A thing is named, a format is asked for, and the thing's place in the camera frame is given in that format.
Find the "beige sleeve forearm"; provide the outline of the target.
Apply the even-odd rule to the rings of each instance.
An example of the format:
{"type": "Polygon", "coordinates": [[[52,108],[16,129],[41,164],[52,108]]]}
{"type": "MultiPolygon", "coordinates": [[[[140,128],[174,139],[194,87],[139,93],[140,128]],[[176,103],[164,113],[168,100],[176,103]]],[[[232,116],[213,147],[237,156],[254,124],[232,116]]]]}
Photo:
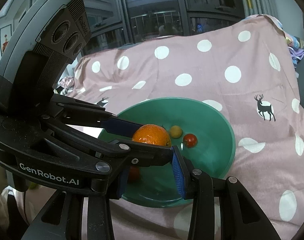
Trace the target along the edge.
{"type": "Polygon", "coordinates": [[[8,191],[4,192],[4,189],[8,187],[6,178],[6,171],[0,166],[0,227],[5,231],[9,226],[9,215],[8,215],[8,191]]]}

